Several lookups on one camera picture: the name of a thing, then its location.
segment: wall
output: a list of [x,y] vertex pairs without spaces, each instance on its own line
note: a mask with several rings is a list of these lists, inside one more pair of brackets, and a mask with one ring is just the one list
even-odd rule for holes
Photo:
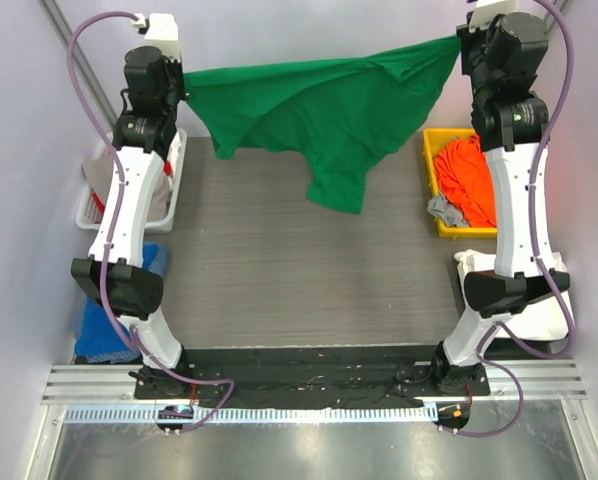
[[[532,0],[519,4],[524,10],[538,10]],[[464,0],[60,0],[59,5],[73,27],[108,10],[174,14],[184,71],[369,55],[453,35],[471,9]],[[81,45],[120,109],[123,56],[140,39],[125,20],[110,20],[91,30]],[[468,126],[469,88],[457,65],[428,124]],[[191,135],[207,135],[187,107],[180,112],[180,125]]]
[[80,161],[95,140],[35,2],[0,2],[0,480],[21,478],[52,363],[70,358]]
[[[549,145],[547,202],[553,244],[572,272],[574,355],[598,422],[598,0],[573,2],[567,19],[575,39],[575,77]],[[551,108],[564,68],[557,32],[536,88]]]

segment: white laundry basket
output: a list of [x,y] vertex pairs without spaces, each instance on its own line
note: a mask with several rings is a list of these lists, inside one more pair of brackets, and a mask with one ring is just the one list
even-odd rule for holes
[[[183,172],[183,162],[185,159],[186,152],[186,141],[188,140],[188,134],[179,129],[177,136],[180,141],[178,151],[170,152],[168,160],[173,167],[174,185],[170,192],[170,200],[168,202],[168,213],[165,218],[156,222],[146,222],[146,232],[170,232],[175,221],[175,209],[177,207],[177,198],[179,197],[179,187],[181,185],[181,174]],[[103,142],[100,142],[96,156],[101,156],[106,150]],[[80,228],[84,230],[99,230],[99,225],[103,219],[103,212],[99,211],[97,204],[93,198],[94,191],[88,185],[88,181],[84,176],[84,186],[81,193],[81,200],[79,201],[79,207],[77,209],[76,222]]]

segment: yellow bin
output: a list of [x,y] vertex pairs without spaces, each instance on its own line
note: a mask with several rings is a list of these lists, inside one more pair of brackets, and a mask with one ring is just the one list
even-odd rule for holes
[[[427,128],[423,131],[423,156],[426,160],[430,191],[439,195],[439,185],[435,174],[434,160],[437,154],[455,138],[469,138],[475,131],[470,128]],[[497,238],[496,228],[449,227],[436,218],[437,230],[442,238]]]

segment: basket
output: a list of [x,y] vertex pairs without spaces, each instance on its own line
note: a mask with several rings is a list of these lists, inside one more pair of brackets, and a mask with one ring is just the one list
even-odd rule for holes
[[[183,172],[183,162],[186,158],[186,141],[188,135],[182,129],[178,130],[181,146],[179,147],[179,155],[174,165],[173,177],[174,185],[170,194],[170,201],[168,202],[168,213],[166,216],[156,222],[146,222],[146,232],[170,232],[175,222],[175,209],[177,207],[177,198],[179,197],[179,187],[181,185],[181,175]],[[103,142],[100,142],[96,155],[103,155],[105,151]],[[84,186],[79,200],[79,207],[77,209],[76,222],[79,228],[84,230],[99,230],[99,225],[103,219],[103,212],[99,210],[93,197],[94,191],[88,185],[84,177]]]
[[[435,174],[435,157],[443,148],[456,138],[470,138],[475,131],[470,128],[427,128],[423,131],[423,156],[426,161],[430,191],[432,196],[439,195],[437,175]],[[437,231],[442,238],[497,238],[496,228],[449,227],[440,219],[435,218]]]

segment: red cloth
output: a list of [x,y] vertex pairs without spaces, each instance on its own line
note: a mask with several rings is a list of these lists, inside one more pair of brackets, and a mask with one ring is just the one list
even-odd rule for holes
[[471,227],[496,227],[495,192],[479,137],[453,140],[435,158],[439,189]]

